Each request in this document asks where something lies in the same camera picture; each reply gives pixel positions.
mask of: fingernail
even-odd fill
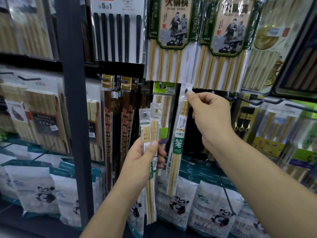
[[[159,143],[158,143],[156,140],[152,141],[151,144],[152,144],[155,148],[158,148],[158,146],[159,146]]]
[[[187,91],[186,96],[187,96],[187,97],[190,97],[190,96],[192,96],[193,94],[195,94],[194,91],[189,90],[189,91]]]

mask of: person's left arm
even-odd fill
[[[121,238],[133,203],[150,176],[150,165],[158,150],[157,168],[163,168],[166,152],[153,141],[144,155],[141,138],[129,150],[111,192],[81,234],[81,238]]]

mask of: forearm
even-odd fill
[[[209,148],[272,238],[317,237],[315,194],[234,132]]]
[[[130,209],[127,197],[121,187],[114,186],[81,234],[81,238],[121,238]]]

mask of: hand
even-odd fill
[[[153,141],[143,155],[142,139],[139,137],[125,158],[119,178],[113,188],[120,188],[120,192],[126,196],[131,205],[137,200],[149,179],[151,161],[156,151],[158,151],[157,168],[163,168],[166,152],[157,141]]]
[[[194,109],[193,119],[203,135],[203,145],[210,152],[227,137],[235,135],[231,127],[230,104],[227,100],[208,92],[196,94],[188,91],[186,96]]]

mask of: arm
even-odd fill
[[[139,197],[150,175],[150,165],[158,150],[157,168],[163,168],[166,152],[153,141],[142,156],[138,138],[130,148],[120,176],[111,192],[81,234],[81,238],[121,238],[133,203]]]
[[[248,202],[272,238],[317,237],[317,196],[232,130],[229,102],[189,91],[204,146]]]

